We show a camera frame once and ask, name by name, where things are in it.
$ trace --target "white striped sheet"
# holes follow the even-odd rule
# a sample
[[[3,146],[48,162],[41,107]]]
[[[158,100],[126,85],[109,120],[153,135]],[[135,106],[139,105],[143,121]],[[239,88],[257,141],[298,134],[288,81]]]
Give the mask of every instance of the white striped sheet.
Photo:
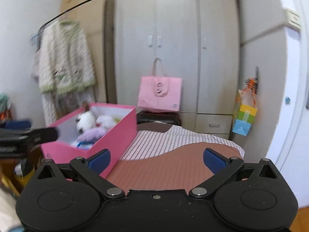
[[[244,150],[236,143],[214,135],[199,134],[173,125],[166,133],[139,131],[121,160],[150,158],[172,151],[180,146],[207,142],[224,144],[236,148],[244,157]]]

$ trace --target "plush toy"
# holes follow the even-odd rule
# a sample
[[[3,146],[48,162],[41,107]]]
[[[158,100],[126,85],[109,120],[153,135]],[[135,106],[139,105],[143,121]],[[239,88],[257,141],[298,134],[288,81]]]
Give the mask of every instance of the plush toy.
[[[107,130],[103,127],[94,127],[90,130],[86,130],[83,134],[79,135],[77,141],[96,142],[102,136],[107,133]]]
[[[85,107],[85,112],[78,115],[76,119],[76,129],[80,134],[85,131],[96,127],[95,116],[90,111],[90,107],[87,102],[83,103]]]
[[[110,115],[101,115],[97,118],[96,123],[100,126],[100,127],[104,127],[106,129],[111,129],[113,128],[117,123],[116,121],[113,119],[112,116]]]

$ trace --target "dark brown fabric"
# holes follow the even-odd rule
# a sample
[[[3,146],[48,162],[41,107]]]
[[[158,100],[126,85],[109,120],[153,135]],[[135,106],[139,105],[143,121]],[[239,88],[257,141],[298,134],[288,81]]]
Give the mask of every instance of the dark brown fabric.
[[[185,189],[189,192],[213,175],[203,161],[205,148],[227,158],[241,158],[236,148],[215,143],[193,143],[152,158],[120,160],[106,179],[126,193],[130,189]]]
[[[153,131],[153,132],[159,132],[159,133],[166,133],[171,127],[172,127],[172,124],[147,122],[147,123],[138,124],[137,125],[137,131],[145,130],[145,131]]]

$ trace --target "purple plush toy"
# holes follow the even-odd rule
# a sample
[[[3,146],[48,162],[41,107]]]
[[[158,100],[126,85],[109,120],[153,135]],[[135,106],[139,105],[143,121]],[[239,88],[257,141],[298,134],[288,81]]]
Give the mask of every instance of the purple plush toy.
[[[96,142],[102,136],[107,133],[107,130],[103,127],[94,127],[85,131],[83,134],[79,135],[77,141],[87,141],[87,142]]]

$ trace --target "drawer handle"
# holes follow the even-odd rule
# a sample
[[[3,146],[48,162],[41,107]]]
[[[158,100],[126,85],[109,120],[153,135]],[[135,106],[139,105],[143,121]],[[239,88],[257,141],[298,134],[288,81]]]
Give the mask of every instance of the drawer handle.
[[[209,127],[219,128],[219,127],[220,127],[220,124],[209,124]]]

